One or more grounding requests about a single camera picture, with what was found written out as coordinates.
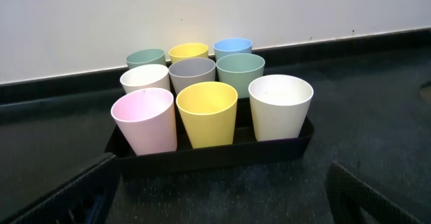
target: pastel cup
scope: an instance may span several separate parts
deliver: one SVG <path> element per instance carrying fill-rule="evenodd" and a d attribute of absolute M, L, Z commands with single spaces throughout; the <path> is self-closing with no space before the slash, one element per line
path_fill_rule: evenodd
<path fill-rule="evenodd" d="M 186 43 L 169 50 L 172 63 L 195 57 L 208 58 L 208 46 L 202 43 Z"/>
<path fill-rule="evenodd" d="M 253 43 L 246 38 L 229 38 L 214 44 L 215 59 L 236 53 L 251 53 Z"/>
<path fill-rule="evenodd" d="M 216 63 L 211 59 L 193 58 L 169 67 L 169 75 L 176 94 L 195 83 L 216 80 Z"/>
<path fill-rule="evenodd" d="M 236 90 L 220 82 L 197 83 L 178 94 L 176 105 L 193 148 L 233 143 L 237 101 Z"/>
<path fill-rule="evenodd" d="M 268 75 L 251 82 L 248 91 L 258 141 L 299 136 L 314 93 L 309 83 L 289 75 Z"/>
<path fill-rule="evenodd" d="M 120 83 L 126 94 L 150 87 L 170 90 L 168 72 L 168 68 L 163 65 L 139 66 L 123 73 Z"/>
<path fill-rule="evenodd" d="M 248 98 L 248 85 L 262 77 L 265 59 L 249 53 L 224 56 L 217 61 L 217 72 L 221 82 L 234 87 L 239 98 Z"/>
<path fill-rule="evenodd" d="M 161 88 L 134 91 L 110 111 L 136 155 L 176 150 L 174 96 Z"/>
<path fill-rule="evenodd" d="M 164 51 L 162 49 L 145 49 L 127 56 L 126 63 L 129 69 L 148 64 L 166 66 L 166 59 L 164 58 Z"/>

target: black tray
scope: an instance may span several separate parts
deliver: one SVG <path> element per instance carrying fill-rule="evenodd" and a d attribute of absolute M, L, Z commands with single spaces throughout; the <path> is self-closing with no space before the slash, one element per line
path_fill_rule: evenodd
<path fill-rule="evenodd" d="M 258 142 L 253 130 L 250 101 L 240 99 L 236 110 L 234 144 L 193 149 L 176 107 L 175 117 L 178 138 L 175 152 L 136 156 L 120 129 L 115 127 L 105 152 L 118 157 L 123 177 L 298 159 L 304 155 L 314 133 L 314 126 L 306 118 L 298 138 Z"/>

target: sage green cup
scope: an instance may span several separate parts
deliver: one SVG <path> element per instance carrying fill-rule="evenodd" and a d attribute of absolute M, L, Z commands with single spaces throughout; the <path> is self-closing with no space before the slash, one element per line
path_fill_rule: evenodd
<path fill-rule="evenodd" d="M 162 49 L 145 49 L 127 56 L 126 63 L 129 69 L 142 65 L 160 64 L 166 66 L 164 51 Z"/>
<path fill-rule="evenodd" d="M 216 65 L 220 82 L 235 88 L 238 98 L 248 98 L 250 83 L 263 76 L 265 59 L 255 54 L 237 53 L 220 58 Z"/>

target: speckled black surface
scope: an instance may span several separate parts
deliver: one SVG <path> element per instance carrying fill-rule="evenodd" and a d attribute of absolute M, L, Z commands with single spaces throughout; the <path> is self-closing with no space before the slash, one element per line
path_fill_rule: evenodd
<path fill-rule="evenodd" d="M 332 223 L 323 184 L 334 159 L 431 205 L 431 104 L 420 96 L 431 80 L 431 48 L 266 73 L 314 88 L 315 134 L 303 159 L 121 180 L 107 223 Z M 102 153 L 121 93 L 0 108 L 0 196 Z"/>

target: wall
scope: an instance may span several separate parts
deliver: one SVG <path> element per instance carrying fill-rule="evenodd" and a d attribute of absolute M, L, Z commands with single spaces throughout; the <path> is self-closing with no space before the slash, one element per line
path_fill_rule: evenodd
<path fill-rule="evenodd" d="M 0 0 L 0 83 L 124 67 L 143 48 L 255 48 L 426 27 L 431 0 Z"/>

